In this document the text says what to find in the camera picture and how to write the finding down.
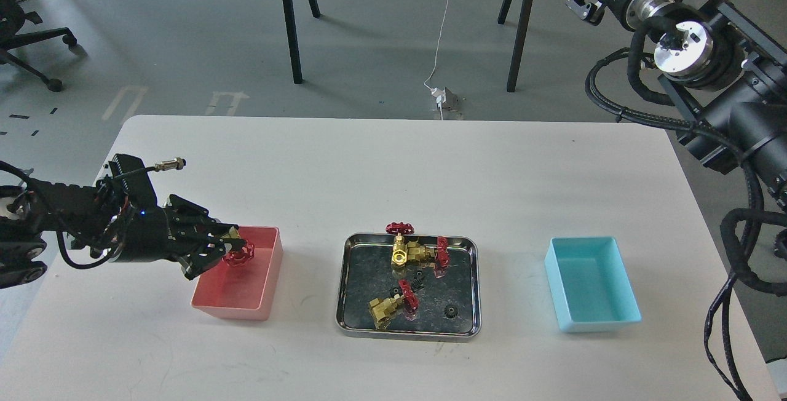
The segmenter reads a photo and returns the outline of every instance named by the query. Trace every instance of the chair wheel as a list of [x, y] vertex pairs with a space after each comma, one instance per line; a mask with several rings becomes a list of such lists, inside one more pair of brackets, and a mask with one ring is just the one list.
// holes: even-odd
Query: chair wheel
[[61, 92], [61, 90], [63, 90], [63, 82], [57, 78], [50, 78], [49, 81], [47, 81], [47, 89], [52, 92]]

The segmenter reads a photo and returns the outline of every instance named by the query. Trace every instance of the pink plastic bin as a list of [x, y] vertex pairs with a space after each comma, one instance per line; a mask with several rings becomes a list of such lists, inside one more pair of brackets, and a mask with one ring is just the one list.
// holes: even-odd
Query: pink plastic bin
[[202, 273], [191, 306], [219, 318], [267, 320], [282, 264], [279, 228], [241, 226], [238, 232], [254, 244], [254, 258], [234, 267], [219, 261]]

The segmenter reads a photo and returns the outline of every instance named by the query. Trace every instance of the white cable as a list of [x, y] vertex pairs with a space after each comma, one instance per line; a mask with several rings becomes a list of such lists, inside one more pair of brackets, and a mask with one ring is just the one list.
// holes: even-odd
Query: white cable
[[[448, 13], [448, 1], [449, 0], [445, 0], [445, 11], [443, 12], [442, 23], [440, 23], [440, 34], [438, 36], [438, 48], [436, 48], [436, 50], [435, 50], [435, 66], [432, 68], [432, 73], [429, 74], [429, 78], [425, 79], [425, 81], [424, 81], [424, 86], [427, 89], [429, 89], [429, 90], [432, 90], [432, 88], [429, 86], [429, 84], [427, 84], [427, 82], [430, 81], [430, 79], [432, 79], [432, 76], [435, 75], [435, 71], [438, 69], [438, 52], [440, 51], [440, 39], [442, 38], [442, 28], [443, 28], [443, 26], [445, 26], [445, 15]], [[440, 108], [440, 117], [442, 119], [442, 108]]]

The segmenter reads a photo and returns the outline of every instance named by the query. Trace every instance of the white table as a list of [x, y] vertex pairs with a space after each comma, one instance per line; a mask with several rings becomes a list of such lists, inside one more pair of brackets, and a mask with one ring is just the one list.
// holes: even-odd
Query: white table
[[[177, 193], [222, 221], [281, 228], [271, 318], [228, 322], [192, 309], [195, 283], [166, 261], [78, 271], [58, 260], [2, 365], [2, 399], [734, 399], [702, 348], [725, 272], [664, 132], [133, 117], [115, 152], [188, 160], [151, 174], [161, 202]], [[339, 331], [343, 243], [391, 221], [478, 245], [475, 339]], [[618, 239], [644, 320], [618, 333], [560, 333], [543, 266], [549, 238], [605, 235]], [[755, 399], [778, 399], [733, 308], [740, 373]]]

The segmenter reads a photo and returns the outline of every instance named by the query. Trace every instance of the light blue plastic bin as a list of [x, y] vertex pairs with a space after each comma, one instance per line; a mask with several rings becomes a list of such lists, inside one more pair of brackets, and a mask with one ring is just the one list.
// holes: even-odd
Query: light blue plastic bin
[[552, 238], [544, 264], [563, 332], [606, 332], [642, 321], [612, 236]]

